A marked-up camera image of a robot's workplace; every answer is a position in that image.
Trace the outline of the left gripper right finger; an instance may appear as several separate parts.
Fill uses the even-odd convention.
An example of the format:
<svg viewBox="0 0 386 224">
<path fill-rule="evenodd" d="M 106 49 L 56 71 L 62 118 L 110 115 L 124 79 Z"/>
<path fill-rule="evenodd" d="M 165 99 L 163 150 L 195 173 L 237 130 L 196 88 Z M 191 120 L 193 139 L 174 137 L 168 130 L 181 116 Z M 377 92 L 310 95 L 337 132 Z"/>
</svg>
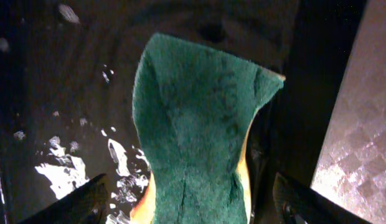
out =
<svg viewBox="0 0 386 224">
<path fill-rule="evenodd" d="M 280 223 L 370 224 L 282 172 L 272 193 Z"/>
</svg>

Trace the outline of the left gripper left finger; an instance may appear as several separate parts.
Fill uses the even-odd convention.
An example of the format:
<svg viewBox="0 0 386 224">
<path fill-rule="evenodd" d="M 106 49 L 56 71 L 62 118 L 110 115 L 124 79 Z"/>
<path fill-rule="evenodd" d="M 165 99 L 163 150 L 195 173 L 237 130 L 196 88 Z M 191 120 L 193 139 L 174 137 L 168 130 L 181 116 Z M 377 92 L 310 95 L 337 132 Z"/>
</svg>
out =
<svg viewBox="0 0 386 224">
<path fill-rule="evenodd" d="M 103 224 L 107 203 L 108 178 L 100 174 L 20 224 Z"/>
</svg>

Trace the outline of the green and yellow sponge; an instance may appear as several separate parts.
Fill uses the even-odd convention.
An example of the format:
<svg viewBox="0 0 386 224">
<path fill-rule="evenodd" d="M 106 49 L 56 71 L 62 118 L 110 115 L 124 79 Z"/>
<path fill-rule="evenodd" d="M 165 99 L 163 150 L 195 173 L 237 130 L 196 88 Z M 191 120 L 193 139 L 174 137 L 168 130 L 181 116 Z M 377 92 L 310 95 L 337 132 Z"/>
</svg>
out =
<svg viewBox="0 0 386 224">
<path fill-rule="evenodd" d="M 248 223 L 248 135 L 284 80 L 234 55 L 154 34 L 134 81 L 133 121 L 151 172 L 132 221 Z"/>
</svg>

